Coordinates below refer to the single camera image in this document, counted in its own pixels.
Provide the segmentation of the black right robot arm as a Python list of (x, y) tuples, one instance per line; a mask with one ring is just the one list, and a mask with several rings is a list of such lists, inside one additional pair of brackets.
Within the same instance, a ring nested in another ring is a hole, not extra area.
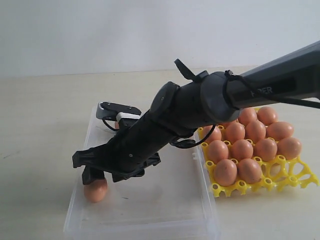
[(188, 84), (167, 82), (149, 110), (112, 102), (98, 104), (96, 117), (118, 122), (119, 129), (102, 145), (73, 154), (74, 168), (84, 167), (82, 183), (89, 185), (111, 173), (119, 182), (142, 177), (160, 163), (165, 145), (179, 149), (197, 146), (191, 139), (200, 127), (234, 121), (244, 108), (285, 103), (319, 108), (320, 44), (315, 42), (240, 75), (230, 70), (194, 74), (175, 60)]

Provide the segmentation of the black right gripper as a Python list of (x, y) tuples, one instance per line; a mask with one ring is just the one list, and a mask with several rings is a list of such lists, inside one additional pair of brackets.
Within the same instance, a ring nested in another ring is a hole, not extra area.
[(114, 183), (127, 180), (156, 152), (175, 138), (172, 131), (155, 120), (147, 111), (130, 128), (116, 134), (103, 147), (91, 147), (76, 151), (72, 156), (73, 168), (85, 166), (82, 184), (90, 185), (96, 180), (104, 180), (102, 170), (107, 165), (112, 170)]

